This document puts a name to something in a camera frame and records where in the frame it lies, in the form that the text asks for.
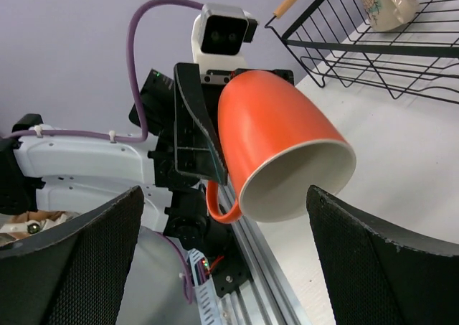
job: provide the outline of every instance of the mug handle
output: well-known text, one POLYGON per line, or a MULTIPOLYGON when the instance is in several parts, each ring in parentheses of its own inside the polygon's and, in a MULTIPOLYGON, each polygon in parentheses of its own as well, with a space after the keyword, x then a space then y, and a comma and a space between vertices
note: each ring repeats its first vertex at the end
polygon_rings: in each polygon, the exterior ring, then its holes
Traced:
POLYGON ((206 203, 210 216, 217 222, 229 224, 238 221, 238 219, 242 217, 237 199, 228 213, 222 214, 220 212, 218 204, 218 184, 211 180, 207 182, 206 203))
POLYGON ((395 5, 394 15, 400 24, 407 24, 416 14, 417 8, 413 7, 407 0, 391 0, 395 5))

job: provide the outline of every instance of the cable clip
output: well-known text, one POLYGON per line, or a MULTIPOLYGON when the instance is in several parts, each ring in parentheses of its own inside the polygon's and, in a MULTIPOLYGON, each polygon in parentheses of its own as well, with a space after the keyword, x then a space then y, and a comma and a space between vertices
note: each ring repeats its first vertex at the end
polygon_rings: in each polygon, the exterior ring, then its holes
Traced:
POLYGON ((116 140, 115 140, 116 132, 114 130, 110 130, 108 135, 110 136, 110 143, 116 143, 116 140))
POLYGON ((43 138, 43 128, 42 128, 42 126, 34 126, 34 130, 37 133, 37 138, 43 138))

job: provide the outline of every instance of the metal wire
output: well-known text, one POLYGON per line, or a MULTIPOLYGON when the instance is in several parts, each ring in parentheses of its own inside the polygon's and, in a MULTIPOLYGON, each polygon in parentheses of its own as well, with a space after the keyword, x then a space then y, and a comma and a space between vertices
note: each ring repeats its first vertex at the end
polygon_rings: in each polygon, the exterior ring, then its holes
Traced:
POLYGON ((360 0, 315 0, 283 34, 275 18, 265 28, 321 88, 331 78, 386 89, 393 99, 459 104, 459 0, 419 2, 415 19, 389 33, 372 30, 360 0))

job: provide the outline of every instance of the orange mug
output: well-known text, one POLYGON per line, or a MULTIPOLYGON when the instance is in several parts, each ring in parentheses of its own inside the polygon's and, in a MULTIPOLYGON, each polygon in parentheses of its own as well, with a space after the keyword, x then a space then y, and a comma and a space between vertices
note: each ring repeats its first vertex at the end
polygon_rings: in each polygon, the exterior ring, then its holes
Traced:
POLYGON ((232 79, 218 104, 218 132, 236 202, 219 211, 216 182, 207 208, 218 222, 246 215, 279 222, 306 214, 306 192, 317 185, 335 194, 356 168, 352 147, 322 112, 284 79, 252 70, 232 79))

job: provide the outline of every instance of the white mug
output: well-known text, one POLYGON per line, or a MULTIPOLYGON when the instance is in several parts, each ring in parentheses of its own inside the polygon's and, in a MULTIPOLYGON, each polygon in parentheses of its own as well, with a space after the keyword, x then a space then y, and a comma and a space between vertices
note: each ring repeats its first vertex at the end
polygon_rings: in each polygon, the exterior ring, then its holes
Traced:
POLYGON ((418 0, 361 0, 374 31, 385 32, 408 24, 419 8, 418 0))

